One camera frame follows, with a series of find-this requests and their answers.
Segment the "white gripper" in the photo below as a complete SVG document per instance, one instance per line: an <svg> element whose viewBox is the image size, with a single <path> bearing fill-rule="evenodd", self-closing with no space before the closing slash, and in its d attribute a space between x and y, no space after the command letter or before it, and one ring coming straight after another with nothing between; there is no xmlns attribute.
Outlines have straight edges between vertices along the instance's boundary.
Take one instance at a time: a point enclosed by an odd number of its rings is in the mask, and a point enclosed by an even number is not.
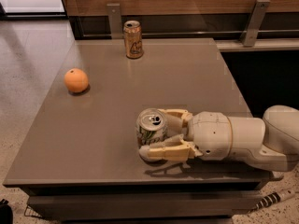
<svg viewBox="0 0 299 224"><path fill-rule="evenodd" d="M228 156L232 127L222 113L201 112L192 116L186 109L161 109L161 112L170 138L142 146L139 155L145 161L187 161L198 157L204 161L221 161ZM186 134L192 142L184 139Z"/></svg>

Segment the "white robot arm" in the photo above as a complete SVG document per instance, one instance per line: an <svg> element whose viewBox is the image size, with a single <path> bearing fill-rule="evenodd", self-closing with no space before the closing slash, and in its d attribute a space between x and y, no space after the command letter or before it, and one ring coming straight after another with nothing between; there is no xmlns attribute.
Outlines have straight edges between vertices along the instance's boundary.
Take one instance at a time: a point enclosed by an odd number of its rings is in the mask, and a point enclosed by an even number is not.
<svg viewBox="0 0 299 224"><path fill-rule="evenodd" d="M142 111L136 121L139 155L146 161L242 161L288 172L299 162L299 111L284 105L259 118L185 109Z"/></svg>

